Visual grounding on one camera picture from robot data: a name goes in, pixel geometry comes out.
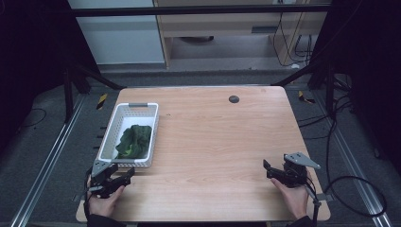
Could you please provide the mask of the white cabinet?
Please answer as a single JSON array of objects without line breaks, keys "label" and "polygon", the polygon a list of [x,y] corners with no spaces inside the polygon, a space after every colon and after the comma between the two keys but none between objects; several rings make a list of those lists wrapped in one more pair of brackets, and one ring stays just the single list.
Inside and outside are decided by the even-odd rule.
[{"label": "white cabinet", "polygon": [[[68,0],[72,9],[153,7],[152,0]],[[78,24],[98,65],[164,63],[154,15],[78,17]]]}]

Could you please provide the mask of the black horizontal bar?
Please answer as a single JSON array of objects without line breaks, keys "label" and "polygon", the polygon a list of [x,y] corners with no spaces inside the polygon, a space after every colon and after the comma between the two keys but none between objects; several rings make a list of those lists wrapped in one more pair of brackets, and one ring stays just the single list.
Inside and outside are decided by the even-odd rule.
[{"label": "black horizontal bar", "polygon": [[330,4],[306,5],[232,5],[232,6],[183,6],[156,8],[121,9],[71,9],[76,17],[100,16],[147,16],[147,15],[192,15],[231,13],[275,13],[275,12],[323,12],[331,9]]}]

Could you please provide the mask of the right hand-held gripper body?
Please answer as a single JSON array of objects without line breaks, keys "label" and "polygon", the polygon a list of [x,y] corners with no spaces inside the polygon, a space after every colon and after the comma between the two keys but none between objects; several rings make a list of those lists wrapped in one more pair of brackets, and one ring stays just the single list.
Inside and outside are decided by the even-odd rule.
[{"label": "right hand-held gripper body", "polygon": [[308,156],[302,152],[295,152],[292,154],[284,155],[284,185],[293,188],[299,185],[306,184],[308,167],[320,169],[321,166],[312,161]]}]

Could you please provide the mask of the black metal stand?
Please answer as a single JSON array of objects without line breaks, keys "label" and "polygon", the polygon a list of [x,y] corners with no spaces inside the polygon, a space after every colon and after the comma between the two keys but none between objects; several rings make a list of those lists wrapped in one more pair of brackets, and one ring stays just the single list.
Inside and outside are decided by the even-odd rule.
[{"label": "black metal stand", "polygon": [[300,78],[303,75],[310,74],[307,86],[312,89],[318,89],[325,83],[325,109],[329,115],[334,113],[334,64],[330,61],[315,60],[308,66],[298,70],[289,77],[274,82],[272,86],[287,86],[292,81]]},{"label": "black metal stand", "polygon": [[74,113],[72,86],[75,85],[80,94],[88,94],[91,91],[91,86],[86,79],[87,77],[94,79],[114,90],[124,89],[124,86],[118,85],[102,77],[99,73],[96,73],[94,70],[91,70],[80,64],[69,63],[63,71],[65,123],[70,121]]}]

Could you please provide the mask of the white plastic basket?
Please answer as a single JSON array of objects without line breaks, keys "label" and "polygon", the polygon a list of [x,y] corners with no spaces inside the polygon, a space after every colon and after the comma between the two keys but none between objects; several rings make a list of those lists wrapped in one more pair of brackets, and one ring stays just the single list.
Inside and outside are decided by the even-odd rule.
[{"label": "white plastic basket", "polygon": [[[157,103],[120,103],[114,108],[112,118],[104,135],[97,159],[116,163],[123,167],[150,167],[153,158],[155,139],[159,122]],[[151,136],[148,156],[143,159],[117,159],[116,146],[125,129],[132,125],[150,126]]]}]

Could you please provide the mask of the light wooden desk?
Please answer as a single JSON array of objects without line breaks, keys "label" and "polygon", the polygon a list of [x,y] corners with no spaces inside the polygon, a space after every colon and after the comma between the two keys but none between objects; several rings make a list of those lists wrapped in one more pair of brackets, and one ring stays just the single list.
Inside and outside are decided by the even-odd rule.
[{"label": "light wooden desk", "polygon": [[[329,4],[331,0],[152,0],[156,7],[306,5]],[[160,15],[157,17],[164,38],[267,34],[280,63],[295,60],[299,37],[318,35],[325,12],[275,12]]]}]

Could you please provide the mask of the dark green leafy vegetable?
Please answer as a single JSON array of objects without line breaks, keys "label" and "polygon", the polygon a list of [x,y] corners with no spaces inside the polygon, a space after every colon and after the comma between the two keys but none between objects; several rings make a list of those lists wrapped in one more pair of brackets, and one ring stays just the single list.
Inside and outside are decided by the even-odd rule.
[{"label": "dark green leafy vegetable", "polygon": [[115,147],[117,159],[143,159],[148,156],[151,127],[132,125],[125,129],[120,143]]}]

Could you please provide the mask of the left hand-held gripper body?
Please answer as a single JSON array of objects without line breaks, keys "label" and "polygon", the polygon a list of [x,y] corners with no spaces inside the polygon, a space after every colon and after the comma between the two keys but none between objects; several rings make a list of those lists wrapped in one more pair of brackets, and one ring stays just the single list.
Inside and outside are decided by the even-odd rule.
[{"label": "left hand-held gripper body", "polygon": [[107,199],[116,190],[112,189],[112,178],[107,177],[107,169],[112,163],[95,160],[91,171],[89,191],[102,199]]}]

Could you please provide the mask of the person's right hand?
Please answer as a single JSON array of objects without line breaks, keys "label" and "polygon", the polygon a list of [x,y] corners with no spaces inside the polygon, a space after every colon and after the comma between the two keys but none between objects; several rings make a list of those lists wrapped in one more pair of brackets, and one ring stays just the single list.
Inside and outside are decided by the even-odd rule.
[{"label": "person's right hand", "polygon": [[304,186],[288,188],[276,179],[271,179],[270,181],[281,192],[288,211],[295,219],[300,219],[307,215],[308,193]]}]

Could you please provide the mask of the aluminium floor rail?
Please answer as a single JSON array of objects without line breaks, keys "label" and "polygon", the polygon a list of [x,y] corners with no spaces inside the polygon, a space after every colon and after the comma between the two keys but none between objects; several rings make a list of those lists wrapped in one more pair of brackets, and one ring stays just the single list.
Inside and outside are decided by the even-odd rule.
[{"label": "aluminium floor rail", "polygon": [[73,112],[70,119],[62,125],[61,131],[57,139],[55,140],[51,150],[46,156],[41,170],[39,171],[33,185],[30,187],[26,198],[24,199],[24,202],[12,219],[9,227],[26,227],[40,196],[43,194],[44,187],[46,186],[48,179],[56,163],[59,160],[65,143],[67,142],[69,135],[78,120],[85,99],[86,95],[77,96],[77,100],[73,106]]},{"label": "aluminium floor rail", "polygon": [[378,191],[375,190],[371,185],[361,181],[360,179],[366,180],[367,177],[359,166],[355,156],[352,154],[350,147],[348,146],[340,128],[337,126],[337,122],[334,121],[331,116],[334,115],[333,111],[327,111],[325,108],[325,96],[322,92],[313,91],[313,96],[316,98],[316,103],[324,114],[328,114],[329,117],[326,120],[330,127],[329,139],[333,139],[336,144],[339,153],[349,173],[354,176],[354,183],[356,185],[358,194],[361,196],[363,203],[371,215],[376,227],[393,227],[390,218],[388,217],[384,201],[381,201],[378,195]]}]

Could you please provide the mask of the person's left hand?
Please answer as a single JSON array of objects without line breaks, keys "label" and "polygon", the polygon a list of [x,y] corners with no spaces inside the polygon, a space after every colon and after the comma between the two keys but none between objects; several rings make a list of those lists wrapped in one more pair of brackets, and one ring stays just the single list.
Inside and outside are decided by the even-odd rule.
[{"label": "person's left hand", "polygon": [[124,189],[125,189],[124,185],[120,186],[107,199],[98,198],[97,196],[93,196],[91,193],[89,193],[88,194],[89,214],[110,218],[113,214],[113,210],[116,207],[120,196],[123,194]]}]

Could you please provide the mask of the yellow black striped marker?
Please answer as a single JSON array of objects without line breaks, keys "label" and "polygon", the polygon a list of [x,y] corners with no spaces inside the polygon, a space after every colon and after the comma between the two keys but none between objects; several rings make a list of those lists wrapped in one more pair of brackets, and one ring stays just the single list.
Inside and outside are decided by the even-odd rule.
[{"label": "yellow black striped marker", "polygon": [[314,104],[316,103],[315,99],[313,98],[306,98],[302,91],[298,91],[298,99],[305,103]]},{"label": "yellow black striped marker", "polygon": [[98,103],[96,104],[96,109],[97,109],[97,110],[101,110],[101,109],[102,109],[102,107],[103,107],[103,105],[104,105],[104,103],[105,103],[105,100],[106,100],[107,96],[108,96],[108,94],[102,94],[102,95],[100,96],[100,98],[99,98],[99,100],[98,100]]}]

